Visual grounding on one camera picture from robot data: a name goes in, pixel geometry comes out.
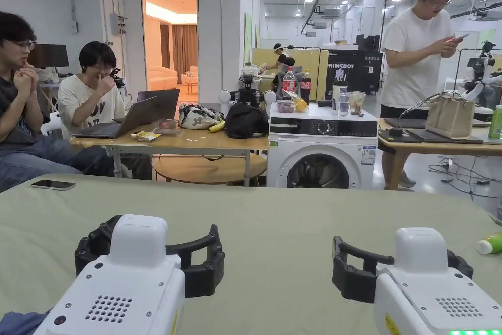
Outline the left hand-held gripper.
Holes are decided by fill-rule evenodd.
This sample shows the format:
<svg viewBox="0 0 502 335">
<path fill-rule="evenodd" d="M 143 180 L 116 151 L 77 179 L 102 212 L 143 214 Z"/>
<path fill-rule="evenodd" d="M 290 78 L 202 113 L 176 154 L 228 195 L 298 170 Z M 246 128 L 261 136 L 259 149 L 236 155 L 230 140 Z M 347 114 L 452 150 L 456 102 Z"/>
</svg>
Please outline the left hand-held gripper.
<svg viewBox="0 0 502 335">
<path fill-rule="evenodd" d="M 218 227 L 167 245 L 159 217 L 113 216 L 74 251 L 77 278 L 36 329 L 38 335 L 175 335 L 185 298 L 211 296 L 224 276 Z M 192 253 L 206 250 L 202 264 Z"/>
</svg>

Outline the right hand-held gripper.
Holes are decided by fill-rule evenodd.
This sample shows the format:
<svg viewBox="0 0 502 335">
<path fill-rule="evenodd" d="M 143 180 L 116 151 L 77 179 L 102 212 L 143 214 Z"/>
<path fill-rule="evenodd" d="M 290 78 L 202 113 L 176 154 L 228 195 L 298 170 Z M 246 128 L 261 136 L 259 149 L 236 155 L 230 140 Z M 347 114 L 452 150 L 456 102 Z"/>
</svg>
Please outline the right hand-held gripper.
<svg viewBox="0 0 502 335">
<path fill-rule="evenodd" d="M 363 267 L 349 264 L 349 255 L 361 259 Z M 500 304 L 470 278 L 474 269 L 448 250 L 433 228 L 398 229 L 395 258 L 335 236 L 332 260 L 332 283 L 343 298 L 373 304 L 380 335 L 502 332 Z"/>
</svg>

